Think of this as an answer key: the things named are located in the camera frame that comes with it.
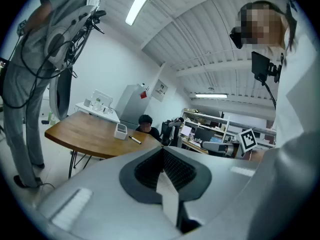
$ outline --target black mesh grille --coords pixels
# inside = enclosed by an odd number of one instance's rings
[[[139,163],[134,169],[135,178],[146,187],[157,190],[159,174],[163,169],[162,150]]]
[[[190,183],[196,176],[195,168],[180,158],[163,150],[164,171],[178,191]]]
[[[163,169],[177,191],[196,176],[196,170],[192,165],[164,149],[139,163],[134,170],[134,175],[141,184],[156,190],[159,174]]]

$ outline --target white shelf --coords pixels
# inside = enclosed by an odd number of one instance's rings
[[[199,126],[199,127],[203,127],[203,128],[207,128],[209,130],[212,130],[212,131],[216,131],[216,132],[219,132],[219,133],[222,133],[224,134],[225,131],[223,130],[219,130],[219,129],[216,129],[216,128],[213,128],[213,127],[209,127],[209,126],[206,126],[206,125],[203,125],[201,123],[196,123],[196,122],[191,122],[191,121],[188,121],[188,120],[185,120],[186,123],[189,123],[189,124],[192,124],[192,125],[195,125],[195,126]]]
[[[268,148],[274,148],[276,145],[272,145],[270,143],[267,143],[267,142],[263,142],[259,139],[256,139],[256,142],[258,143],[259,146],[265,146],[265,147],[268,147]]]
[[[277,131],[273,130],[273,129],[268,129],[268,128],[259,128],[259,127],[254,127],[251,125],[247,125],[247,124],[242,124],[242,123],[238,123],[238,122],[232,122],[230,121],[230,126],[234,126],[234,127],[239,127],[242,129],[252,129],[254,132],[257,133],[262,133],[262,134],[266,134],[266,135],[271,135],[271,136],[276,136],[277,135]]]
[[[225,124],[226,125],[227,122],[228,122],[228,120],[226,120],[224,118],[215,117],[215,116],[212,116],[212,115],[193,113],[193,112],[189,112],[189,111],[184,111],[184,113],[192,115],[192,116],[197,117],[197,118],[203,118],[203,119],[207,119],[207,120],[210,120],[210,121],[213,121],[213,122],[217,122],[217,123],[220,123],[220,124]]]
[[[231,133],[231,132],[227,132],[226,135],[230,135],[230,136],[236,136],[236,134]]]

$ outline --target white plastic surface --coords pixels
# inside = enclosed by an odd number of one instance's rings
[[[128,129],[124,124],[118,123],[114,130],[114,137],[120,140],[125,140],[128,135]]]
[[[112,113],[109,113],[109,114],[104,114],[101,110],[99,111],[94,111],[92,109],[93,106],[85,106],[83,102],[80,102],[78,104],[75,105],[77,108],[79,108],[81,111],[84,111],[86,113],[90,113],[92,115],[95,115],[97,117],[100,117],[100,118],[103,118],[105,120],[108,120],[108,121],[111,121],[111,122],[114,122],[114,123],[120,123],[120,120],[117,116],[117,113],[114,109],[112,109]]]

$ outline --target shoe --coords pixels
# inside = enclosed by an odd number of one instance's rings
[[[30,186],[27,186],[27,185],[25,185],[25,184],[22,183],[19,175],[14,176],[14,177],[13,177],[13,180],[14,180],[14,183],[17,184],[17,186],[20,187],[20,188],[22,188],[22,189],[30,189],[30,188],[31,188]],[[36,178],[35,178],[35,181],[36,181],[36,183],[38,184],[37,187],[43,185],[43,182],[42,182],[42,180],[41,180],[40,177],[36,177]]]
[[[45,163],[42,163],[42,164],[35,164],[33,163],[34,166],[38,167],[39,169],[44,169],[46,166],[45,166]]]
[[[29,189],[29,186],[26,186],[22,183],[20,176],[16,175],[13,177],[14,183],[17,184],[18,187],[22,188],[22,189]]]

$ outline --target hair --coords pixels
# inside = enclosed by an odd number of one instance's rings
[[[142,123],[149,123],[150,125],[152,125],[151,116],[149,116],[147,114],[143,114],[142,116],[140,116],[139,117],[139,125],[141,125]]]
[[[242,6],[240,9],[238,15],[240,14],[240,20],[241,20],[241,29],[245,28],[247,26],[247,10],[251,10],[254,5],[268,5],[270,10],[274,10],[275,12],[282,14],[285,16],[285,19],[288,22],[289,25],[289,43],[288,48],[290,48],[290,51],[292,50],[292,44],[294,42],[295,34],[296,34],[296,28],[297,28],[297,21],[292,16],[291,9],[290,9],[290,3],[286,4],[286,12],[283,13],[278,6],[276,6],[274,3],[266,1],[266,0],[259,0],[255,2],[249,2]]]

